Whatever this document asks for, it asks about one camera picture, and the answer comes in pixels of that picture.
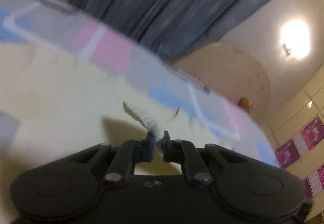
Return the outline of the cream knit sweater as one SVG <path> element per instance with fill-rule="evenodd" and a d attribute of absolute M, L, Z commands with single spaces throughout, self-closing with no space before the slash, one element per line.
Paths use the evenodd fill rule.
<path fill-rule="evenodd" d="M 125 105 L 152 114 L 173 139 L 232 149 L 182 107 L 162 106 L 119 74 L 45 45 L 1 44 L 1 128 L 16 129 L 1 137 L 1 223 L 17 216 L 9 189 L 19 174 L 102 142 L 144 138 Z"/>

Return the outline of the orange patterned cloth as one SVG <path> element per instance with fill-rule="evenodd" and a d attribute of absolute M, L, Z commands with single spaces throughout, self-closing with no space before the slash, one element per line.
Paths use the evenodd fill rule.
<path fill-rule="evenodd" d="M 251 102 L 247 97 L 242 97 L 238 102 L 238 106 L 245 110 L 248 114 L 252 114 L 254 110 L 254 103 Z"/>

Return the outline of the patterned grey pink bedsheet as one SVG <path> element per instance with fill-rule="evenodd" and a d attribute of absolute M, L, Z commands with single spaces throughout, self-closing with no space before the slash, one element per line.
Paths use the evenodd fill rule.
<path fill-rule="evenodd" d="M 238 153 L 277 165 L 260 127 L 220 95 L 167 65 L 146 48 L 60 0 L 1 0 L 1 44 L 45 45 L 123 76 L 164 107 L 195 118 Z"/>

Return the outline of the magenta wall poster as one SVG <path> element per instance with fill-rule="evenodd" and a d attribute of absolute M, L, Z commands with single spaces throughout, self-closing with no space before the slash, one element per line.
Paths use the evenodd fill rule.
<path fill-rule="evenodd" d="M 275 155 L 280 168 L 302 179 L 307 197 L 323 192 L 323 121 L 319 116 L 278 147 Z"/>

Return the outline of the wall lamp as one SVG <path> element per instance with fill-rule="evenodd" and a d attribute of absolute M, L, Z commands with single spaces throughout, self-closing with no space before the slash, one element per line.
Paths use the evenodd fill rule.
<path fill-rule="evenodd" d="M 283 47 L 283 50 L 285 51 L 285 54 L 286 54 L 286 57 L 287 57 L 287 58 L 291 58 L 291 59 L 293 59 L 293 60 L 296 59 L 295 51 L 294 51 L 290 46 L 287 46 L 287 44 L 284 43 L 284 44 L 282 45 L 282 47 Z"/>

